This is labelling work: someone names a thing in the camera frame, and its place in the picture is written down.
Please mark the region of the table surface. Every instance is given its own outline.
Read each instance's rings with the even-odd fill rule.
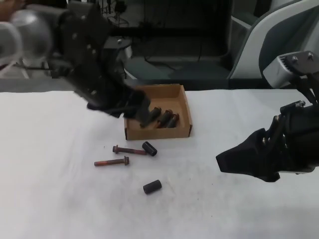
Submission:
[[[123,119],[72,92],[0,94],[0,238],[317,238],[319,173],[276,183],[221,173],[215,156],[268,128],[293,90],[187,92],[190,138],[151,140],[156,157],[96,168],[125,141]],[[159,179],[162,189],[145,195]]]

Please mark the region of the robotic arm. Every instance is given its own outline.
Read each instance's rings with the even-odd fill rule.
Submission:
[[[216,157],[220,170],[266,182],[280,179],[279,172],[312,172],[319,166],[319,58],[312,52],[282,55],[264,76],[276,88],[289,81],[312,105],[304,107],[306,103],[298,101],[281,107],[268,130],[257,130]]]
[[[20,57],[46,60],[58,77],[75,87],[88,108],[145,122],[150,100],[125,85],[114,64],[130,42],[109,42],[112,26],[96,6],[72,1],[68,9],[29,5],[10,23],[0,23],[0,65]]]

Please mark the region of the bolt thread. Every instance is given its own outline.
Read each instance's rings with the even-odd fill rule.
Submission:
[[[131,148],[118,148],[118,152],[121,153],[133,153],[133,154],[140,154],[140,155],[146,155],[147,153],[143,150],[136,150]]]
[[[122,163],[125,164],[125,160],[124,159],[115,159],[115,160],[94,162],[94,166],[100,167],[100,166],[122,164]]]

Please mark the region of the screw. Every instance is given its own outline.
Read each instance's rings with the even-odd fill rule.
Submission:
[[[292,58],[292,59],[293,59],[293,62],[294,62],[294,63],[296,63],[296,62],[298,61],[297,56],[293,56],[293,58]]]
[[[313,59],[313,57],[314,57],[313,53],[312,53],[312,52],[309,52],[309,53],[308,53],[308,58],[309,58],[309,59]]]
[[[114,153],[133,153],[133,154],[139,154],[139,155],[147,155],[147,153],[144,150],[136,150],[131,148],[120,148],[118,145],[113,146],[113,152]]]
[[[114,164],[128,165],[128,164],[130,164],[130,158],[124,156],[124,158],[121,158],[121,159],[94,162],[94,166],[96,166],[96,167],[114,165]]]

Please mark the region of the cardboard box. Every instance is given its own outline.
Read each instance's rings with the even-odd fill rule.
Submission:
[[[186,138],[189,137],[192,129],[192,121],[187,103],[184,86],[171,85],[150,85],[139,86],[151,100],[150,111],[154,107],[160,107],[162,114],[165,110],[171,109],[174,114],[179,114],[179,121],[176,128],[154,129],[155,122],[146,128],[141,128],[140,123],[134,119],[125,120],[126,140],[145,140],[160,138]]]

